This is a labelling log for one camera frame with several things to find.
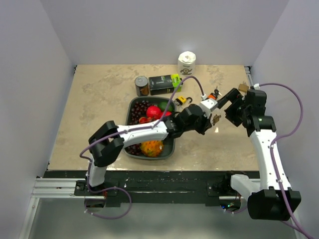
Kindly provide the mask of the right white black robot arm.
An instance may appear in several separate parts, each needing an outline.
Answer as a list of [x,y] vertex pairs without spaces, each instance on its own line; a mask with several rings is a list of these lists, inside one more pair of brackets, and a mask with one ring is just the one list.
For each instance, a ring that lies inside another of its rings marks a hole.
[[222,183],[222,190],[232,196],[238,192],[247,202],[250,217],[256,220],[288,221],[301,202],[299,191],[292,189],[284,172],[277,147],[278,136],[272,116],[265,115],[267,95],[248,89],[242,95],[233,88],[218,100],[222,108],[227,102],[225,117],[235,126],[242,125],[257,155],[260,182],[247,175],[232,174]]

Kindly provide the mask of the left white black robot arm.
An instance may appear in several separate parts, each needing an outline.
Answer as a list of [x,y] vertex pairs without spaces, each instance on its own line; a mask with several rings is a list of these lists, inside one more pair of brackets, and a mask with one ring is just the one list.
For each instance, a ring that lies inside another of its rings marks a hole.
[[107,167],[114,163],[123,148],[146,141],[162,141],[166,138],[179,138],[187,131],[204,135],[212,127],[212,110],[203,104],[192,104],[176,116],[170,115],[151,123],[137,125],[115,125],[108,121],[88,140],[90,151],[86,190],[91,195],[103,191]]

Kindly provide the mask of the large brass padlock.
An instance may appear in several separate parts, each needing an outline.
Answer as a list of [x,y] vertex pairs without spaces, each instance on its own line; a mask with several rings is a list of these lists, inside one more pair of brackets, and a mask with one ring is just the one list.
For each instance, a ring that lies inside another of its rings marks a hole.
[[250,86],[246,84],[246,82],[242,82],[239,84],[238,86],[238,90],[240,92],[243,92],[243,93],[247,93],[247,91],[250,89]]

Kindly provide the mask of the small brass padlock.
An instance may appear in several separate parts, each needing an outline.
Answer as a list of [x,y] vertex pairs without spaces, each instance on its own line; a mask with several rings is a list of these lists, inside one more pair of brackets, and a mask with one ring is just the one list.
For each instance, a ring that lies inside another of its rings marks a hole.
[[214,115],[212,118],[211,124],[216,125],[220,119],[221,119],[221,115]]

